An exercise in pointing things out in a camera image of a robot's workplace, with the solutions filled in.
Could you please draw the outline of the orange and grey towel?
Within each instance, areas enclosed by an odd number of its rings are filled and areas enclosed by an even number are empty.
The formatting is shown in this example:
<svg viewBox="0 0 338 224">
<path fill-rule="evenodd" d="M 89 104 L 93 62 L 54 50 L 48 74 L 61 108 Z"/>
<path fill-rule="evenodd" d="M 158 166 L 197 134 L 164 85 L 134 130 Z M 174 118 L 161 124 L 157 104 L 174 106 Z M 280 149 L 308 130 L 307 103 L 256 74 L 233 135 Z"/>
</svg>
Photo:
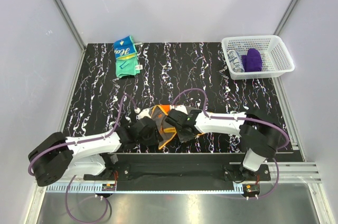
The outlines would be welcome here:
<svg viewBox="0 0 338 224">
<path fill-rule="evenodd" d="M 185 105 L 155 105 L 151 107 L 151 109 L 151 119 L 156 123 L 158 132 L 160 134 L 160 142 L 158 144 L 159 149 L 162 149 L 175 137 L 179 138 L 176 129 L 165 121 L 171 109 L 176 109 L 186 114 L 189 114 L 192 110 L 197 110 L 197 117 L 199 114 L 202 113 L 202 110 L 200 109 L 192 108 Z M 200 135 L 202 135 L 202 133 L 197 129 L 197 135 L 195 136 L 195 138 Z M 192 139 L 179 139 L 181 143 L 185 143 L 190 140 Z"/>
</svg>

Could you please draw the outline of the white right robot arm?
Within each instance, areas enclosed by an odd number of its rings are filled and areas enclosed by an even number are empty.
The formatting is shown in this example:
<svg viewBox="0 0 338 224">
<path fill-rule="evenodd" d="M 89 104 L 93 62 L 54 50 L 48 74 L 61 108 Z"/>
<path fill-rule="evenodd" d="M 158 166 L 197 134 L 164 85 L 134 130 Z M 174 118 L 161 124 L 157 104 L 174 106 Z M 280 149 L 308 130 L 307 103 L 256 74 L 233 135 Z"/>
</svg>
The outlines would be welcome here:
<svg viewBox="0 0 338 224">
<path fill-rule="evenodd" d="M 262 163 L 274 158 L 289 144 L 287 133 L 258 110 L 234 114 L 215 114 L 186 106 L 171 109 L 165 121 L 173 126 L 180 141 L 198 134 L 219 133 L 240 137 L 244 158 L 238 168 L 226 169 L 231 181 L 254 180 Z"/>
</svg>

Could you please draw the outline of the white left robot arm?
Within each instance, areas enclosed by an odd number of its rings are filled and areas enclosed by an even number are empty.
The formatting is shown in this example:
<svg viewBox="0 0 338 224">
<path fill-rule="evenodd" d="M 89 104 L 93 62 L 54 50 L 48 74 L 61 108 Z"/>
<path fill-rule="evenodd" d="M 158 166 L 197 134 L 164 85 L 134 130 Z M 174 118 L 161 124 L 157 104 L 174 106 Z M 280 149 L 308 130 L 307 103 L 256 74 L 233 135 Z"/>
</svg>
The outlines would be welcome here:
<svg viewBox="0 0 338 224">
<path fill-rule="evenodd" d="M 107 180 L 114 174 L 113 165 L 103 161 L 95 167 L 93 156 L 123 152 L 138 144 L 157 145 L 160 141 L 158 125 L 149 117 L 91 136 L 66 137 L 62 132 L 55 132 L 28 155 L 28 173 L 35 177 L 38 186 L 47 186 L 65 174 L 79 175 L 78 166 L 85 160 L 85 174 Z"/>
</svg>

